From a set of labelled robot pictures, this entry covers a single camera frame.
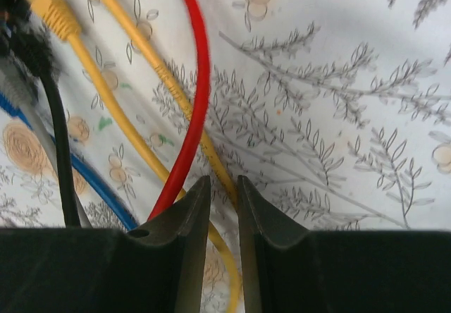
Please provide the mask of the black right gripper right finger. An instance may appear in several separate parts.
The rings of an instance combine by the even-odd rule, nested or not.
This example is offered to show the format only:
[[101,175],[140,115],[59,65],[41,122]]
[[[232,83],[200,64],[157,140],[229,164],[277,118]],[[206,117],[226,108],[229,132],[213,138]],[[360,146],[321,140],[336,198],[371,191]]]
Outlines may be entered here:
[[447,231],[313,231],[237,180],[247,312],[449,312]]

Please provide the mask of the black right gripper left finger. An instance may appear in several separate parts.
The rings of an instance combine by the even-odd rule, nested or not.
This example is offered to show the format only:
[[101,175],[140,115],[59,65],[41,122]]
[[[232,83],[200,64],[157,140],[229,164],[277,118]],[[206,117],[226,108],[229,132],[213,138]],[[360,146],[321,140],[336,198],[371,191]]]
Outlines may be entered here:
[[198,312],[211,182],[129,232],[1,230],[2,312]]

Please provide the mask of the black network switch box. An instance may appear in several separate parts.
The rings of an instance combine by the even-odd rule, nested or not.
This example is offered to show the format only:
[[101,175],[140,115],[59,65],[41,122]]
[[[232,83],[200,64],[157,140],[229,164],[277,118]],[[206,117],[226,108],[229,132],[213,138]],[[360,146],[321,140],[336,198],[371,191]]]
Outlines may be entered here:
[[24,30],[28,16],[25,0],[1,0],[1,58],[6,57],[11,33]]

